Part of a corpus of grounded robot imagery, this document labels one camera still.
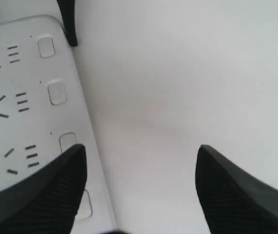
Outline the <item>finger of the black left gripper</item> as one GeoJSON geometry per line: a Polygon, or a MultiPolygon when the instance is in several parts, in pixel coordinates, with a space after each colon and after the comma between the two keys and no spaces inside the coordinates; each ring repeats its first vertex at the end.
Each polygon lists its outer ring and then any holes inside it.
{"type": "Polygon", "coordinates": [[[71,47],[78,46],[75,26],[75,0],[57,0],[66,39],[71,47]]]}

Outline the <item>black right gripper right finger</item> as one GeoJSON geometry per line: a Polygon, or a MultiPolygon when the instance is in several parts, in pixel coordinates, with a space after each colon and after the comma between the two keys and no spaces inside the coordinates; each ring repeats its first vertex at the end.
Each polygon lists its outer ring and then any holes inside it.
{"type": "Polygon", "coordinates": [[[210,145],[201,145],[195,187],[212,234],[278,234],[278,190],[210,145]]]}

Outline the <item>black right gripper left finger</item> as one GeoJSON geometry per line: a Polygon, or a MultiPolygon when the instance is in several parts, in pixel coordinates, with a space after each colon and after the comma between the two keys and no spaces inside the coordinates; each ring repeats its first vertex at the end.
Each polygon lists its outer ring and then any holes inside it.
{"type": "Polygon", "coordinates": [[[86,181],[86,150],[75,144],[0,192],[0,234],[69,234],[86,181]]]}

